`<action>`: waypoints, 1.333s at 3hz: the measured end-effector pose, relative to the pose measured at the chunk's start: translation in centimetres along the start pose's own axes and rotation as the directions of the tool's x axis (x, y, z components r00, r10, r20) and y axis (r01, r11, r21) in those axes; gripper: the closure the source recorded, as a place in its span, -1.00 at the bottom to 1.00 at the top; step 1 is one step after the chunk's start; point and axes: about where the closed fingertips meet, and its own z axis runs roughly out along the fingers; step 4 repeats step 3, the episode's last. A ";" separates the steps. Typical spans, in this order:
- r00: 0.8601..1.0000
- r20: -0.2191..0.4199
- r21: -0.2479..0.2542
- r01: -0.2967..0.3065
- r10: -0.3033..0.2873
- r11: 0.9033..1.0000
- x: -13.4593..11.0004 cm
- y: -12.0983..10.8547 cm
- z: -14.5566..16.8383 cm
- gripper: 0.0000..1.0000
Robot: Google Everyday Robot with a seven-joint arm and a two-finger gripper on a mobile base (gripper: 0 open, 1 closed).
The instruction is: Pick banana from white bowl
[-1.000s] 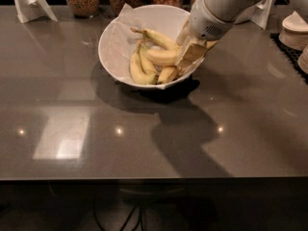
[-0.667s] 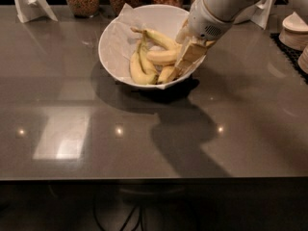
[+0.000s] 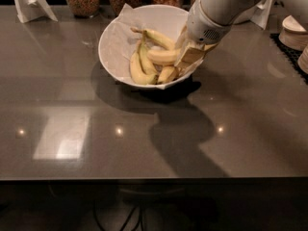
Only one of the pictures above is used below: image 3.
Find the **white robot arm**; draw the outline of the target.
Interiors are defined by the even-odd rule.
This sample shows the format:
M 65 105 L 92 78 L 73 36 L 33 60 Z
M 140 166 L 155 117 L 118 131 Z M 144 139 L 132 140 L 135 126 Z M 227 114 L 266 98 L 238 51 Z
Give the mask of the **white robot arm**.
M 179 37 L 181 50 L 175 65 L 187 67 L 205 57 L 230 32 L 234 21 L 261 0 L 195 0 Z M 304 28 L 308 27 L 308 0 L 274 0 Z

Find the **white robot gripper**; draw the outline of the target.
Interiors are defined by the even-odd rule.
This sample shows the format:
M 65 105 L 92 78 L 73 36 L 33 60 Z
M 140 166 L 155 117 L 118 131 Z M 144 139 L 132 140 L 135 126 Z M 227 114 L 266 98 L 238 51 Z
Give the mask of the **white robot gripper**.
M 231 30 L 231 26 L 219 25 L 204 11 L 201 0 L 195 0 L 189 10 L 186 26 L 175 42 L 175 48 L 181 49 L 175 61 L 175 66 L 187 68 L 218 46 L 218 43 Z

